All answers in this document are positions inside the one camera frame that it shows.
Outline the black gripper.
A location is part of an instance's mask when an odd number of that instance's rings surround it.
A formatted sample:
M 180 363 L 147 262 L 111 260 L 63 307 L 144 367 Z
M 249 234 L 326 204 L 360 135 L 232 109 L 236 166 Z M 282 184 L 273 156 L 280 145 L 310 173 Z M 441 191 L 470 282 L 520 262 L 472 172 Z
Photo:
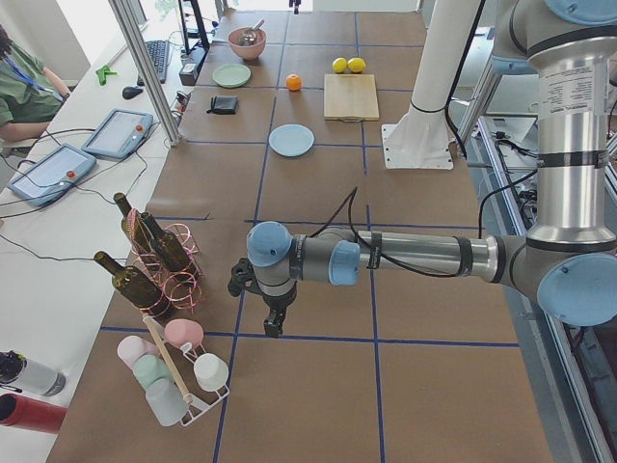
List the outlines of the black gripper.
M 264 333 L 268 338 L 279 338 L 283 334 L 287 308 L 295 301 L 296 295 L 296 286 L 279 296 L 262 295 L 262 299 L 269 308 L 269 314 L 263 321 Z

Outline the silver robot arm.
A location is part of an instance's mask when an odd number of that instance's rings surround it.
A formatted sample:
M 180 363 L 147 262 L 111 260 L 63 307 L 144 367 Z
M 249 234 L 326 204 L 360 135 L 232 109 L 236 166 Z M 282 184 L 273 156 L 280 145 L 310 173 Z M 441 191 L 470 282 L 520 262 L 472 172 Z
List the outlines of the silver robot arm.
M 539 76 L 534 225 L 523 236 L 470 239 L 332 227 L 293 235 L 280 223 L 259 223 L 247 237 L 241 286 L 268 305 L 265 334 L 282 334 L 299 282 L 351 286 L 362 267 L 382 266 L 510 286 L 573 326 L 613 319 L 616 236 L 604 223 L 604 179 L 615 49 L 612 1 L 500 2 L 494 66 Z

